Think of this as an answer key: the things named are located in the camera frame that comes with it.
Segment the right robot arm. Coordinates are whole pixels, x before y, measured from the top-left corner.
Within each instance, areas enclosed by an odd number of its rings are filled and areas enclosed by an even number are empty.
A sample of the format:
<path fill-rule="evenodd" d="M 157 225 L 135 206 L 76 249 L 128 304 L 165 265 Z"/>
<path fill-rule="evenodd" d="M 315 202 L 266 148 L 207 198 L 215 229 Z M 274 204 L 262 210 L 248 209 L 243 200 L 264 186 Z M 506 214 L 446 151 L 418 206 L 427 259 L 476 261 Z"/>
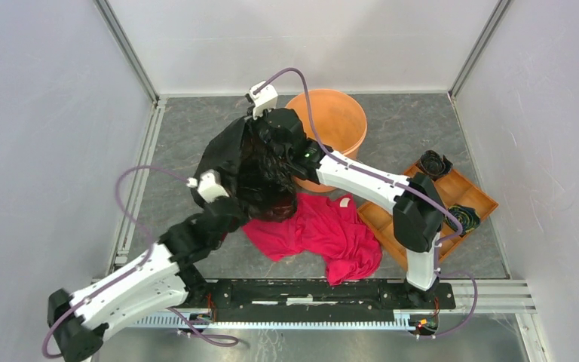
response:
<path fill-rule="evenodd" d="M 306 135 L 292 109 L 263 111 L 256 131 L 294 177 L 345 190 L 387 211 L 394 237 L 406 250 L 406 283 L 424 292 L 436 287 L 436 246 L 447 209 L 429 176 L 386 173 L 321 145 Z"/>

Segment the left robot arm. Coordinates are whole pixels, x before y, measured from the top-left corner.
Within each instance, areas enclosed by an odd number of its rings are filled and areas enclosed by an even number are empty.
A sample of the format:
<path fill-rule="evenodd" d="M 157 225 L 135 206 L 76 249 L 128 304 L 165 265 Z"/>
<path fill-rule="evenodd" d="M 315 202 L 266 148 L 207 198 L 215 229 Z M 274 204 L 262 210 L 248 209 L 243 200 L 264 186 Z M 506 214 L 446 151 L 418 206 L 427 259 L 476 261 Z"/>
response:
<path fill-rule="evenodd" d="M 84 361 L 132 323 L 186 302 L 205 287 L 195 263 L 218 249 L 246 219 L 236 200 L 219 197 L 170 227 L 143 255 L 95 284 L 61 288 L 47 299 L 48 359 Z"/>

